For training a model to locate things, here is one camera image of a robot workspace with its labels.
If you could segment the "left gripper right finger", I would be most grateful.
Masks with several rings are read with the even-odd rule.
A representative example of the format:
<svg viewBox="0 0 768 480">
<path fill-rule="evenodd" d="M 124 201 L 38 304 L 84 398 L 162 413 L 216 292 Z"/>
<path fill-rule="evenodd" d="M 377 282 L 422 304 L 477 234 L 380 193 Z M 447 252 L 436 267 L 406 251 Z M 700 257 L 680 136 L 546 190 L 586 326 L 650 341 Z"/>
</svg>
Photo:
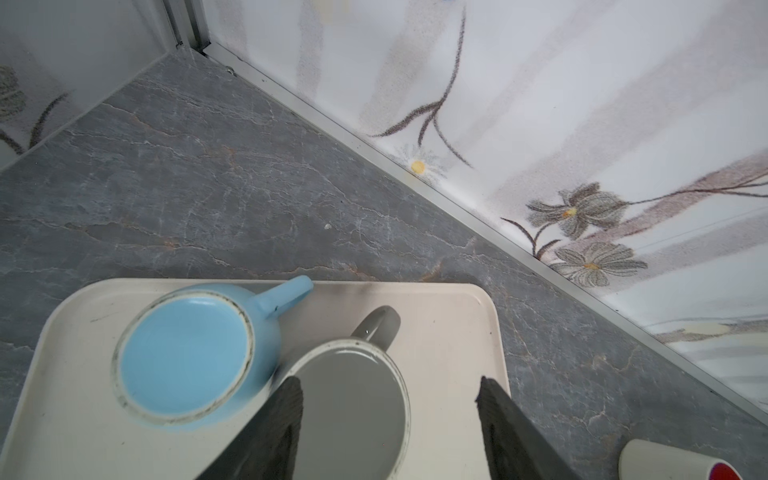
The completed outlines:
<svg viewBox="0 0 768 480">
<path fill-rule="evenodd" d="M 578 479 L 494 379 L 483 376 L 476 398 L 491 479 Z"/>
</svg>

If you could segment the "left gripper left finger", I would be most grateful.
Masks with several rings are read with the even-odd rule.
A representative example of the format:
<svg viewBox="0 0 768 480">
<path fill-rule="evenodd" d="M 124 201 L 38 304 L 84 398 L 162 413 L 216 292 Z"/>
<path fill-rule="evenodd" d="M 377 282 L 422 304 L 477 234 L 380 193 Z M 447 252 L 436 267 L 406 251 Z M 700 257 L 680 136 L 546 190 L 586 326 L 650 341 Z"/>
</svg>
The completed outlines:
<svg viewBox="0 0 768 480">
<path fill-rule="evenodd" d="M 288 377 L 270 395 L 201 479 L 291 479 L 294 475 L 304 395 Z"/>
</svg>

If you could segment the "tall grey mug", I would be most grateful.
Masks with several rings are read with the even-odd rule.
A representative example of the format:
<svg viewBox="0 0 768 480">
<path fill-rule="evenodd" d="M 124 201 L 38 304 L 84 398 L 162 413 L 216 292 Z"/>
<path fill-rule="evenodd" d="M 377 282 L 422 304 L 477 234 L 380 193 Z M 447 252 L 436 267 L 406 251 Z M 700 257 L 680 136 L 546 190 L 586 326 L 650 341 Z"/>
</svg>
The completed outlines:
<svg viewBox="0 0 768 480">
<path fill-rule="evenodd" d="M 298 347 L 275 385 L 300 381 L 303 415 L 296 479 L 392 479 L 411 426 L 404 378 L 387 350 L 401 325 L 390 306 L 371 311 L 350 336 Z"/>
</svg>

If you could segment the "white round mug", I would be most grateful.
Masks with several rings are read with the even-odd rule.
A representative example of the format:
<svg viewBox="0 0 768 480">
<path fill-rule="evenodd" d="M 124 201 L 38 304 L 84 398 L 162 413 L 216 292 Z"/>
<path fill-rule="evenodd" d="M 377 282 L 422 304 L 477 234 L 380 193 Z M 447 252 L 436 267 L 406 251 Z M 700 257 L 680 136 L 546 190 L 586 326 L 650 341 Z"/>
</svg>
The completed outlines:
<svg viewBox="0 0 768 480">
<path fill-rule="evenodd" d="M 622 449 L 620 480 L 742 480 L 727 461 L 645 440 L 630 440 Z"/>
</svg>

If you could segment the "beige plastic tray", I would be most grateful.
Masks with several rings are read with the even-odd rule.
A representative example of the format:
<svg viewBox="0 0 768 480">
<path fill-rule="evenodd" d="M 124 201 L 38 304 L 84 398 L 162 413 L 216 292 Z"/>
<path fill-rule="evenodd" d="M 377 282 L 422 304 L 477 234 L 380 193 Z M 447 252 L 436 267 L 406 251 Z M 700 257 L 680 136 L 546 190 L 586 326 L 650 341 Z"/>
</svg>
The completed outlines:
<svg viewBox="0 0 768 480">
<path fill-rule="evenodd" d="M 195 430 L 141 423 L 113 393 L 121 333 L 183 279 L 110 279 L 82 288 L 48 318 L 1 455 L 5 479 L 193 479 L 260 407 L 250 401 Z M 483 377 L 507 381 L 499 320 L 471 284 L 319 281 L 281 319 L 283 350 L 351 333 L 389 305 L 401 328 L 389 348 L 407 387 L 411 428 L 401 479 L 488 477 L 475 403 Z"/>
</svg>

